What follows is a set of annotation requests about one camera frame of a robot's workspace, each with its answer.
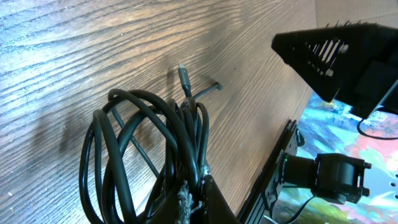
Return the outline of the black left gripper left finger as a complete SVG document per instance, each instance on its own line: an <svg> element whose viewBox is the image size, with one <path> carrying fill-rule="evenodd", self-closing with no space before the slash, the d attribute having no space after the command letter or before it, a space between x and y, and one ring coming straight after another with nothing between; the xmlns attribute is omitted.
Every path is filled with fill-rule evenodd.
<svg viewBox="0 0 398 224"><path fill-rule="evenodd" d="M240 224L240 221L229 208L214 178L207 175L201 181L198 199L193 197L186 180L177 179L165 202L146 223Z"/></svg>

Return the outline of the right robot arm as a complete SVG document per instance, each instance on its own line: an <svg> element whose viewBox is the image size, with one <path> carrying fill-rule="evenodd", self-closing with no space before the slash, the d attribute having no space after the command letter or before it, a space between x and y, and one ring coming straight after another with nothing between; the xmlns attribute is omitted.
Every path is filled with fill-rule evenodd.
<svg viewBox="0 0 398 224"><path fill-rule="evenodd" d="M286 155L282 160L282 182L309 189L313 196L330 203L358 203L368 197L364 171L371 164L344 154L318 154L315 159Z"/></svg>

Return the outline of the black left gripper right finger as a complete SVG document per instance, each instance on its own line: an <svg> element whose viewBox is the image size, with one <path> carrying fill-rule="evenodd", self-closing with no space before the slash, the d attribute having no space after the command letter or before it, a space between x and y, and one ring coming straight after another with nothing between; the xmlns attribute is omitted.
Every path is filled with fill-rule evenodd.
<svg viewBox="0 0 398 224"><path fill-rule="evenodd" d="M357 23L276 34L272 49L324 101L397 111L397 29Z"/></svg>

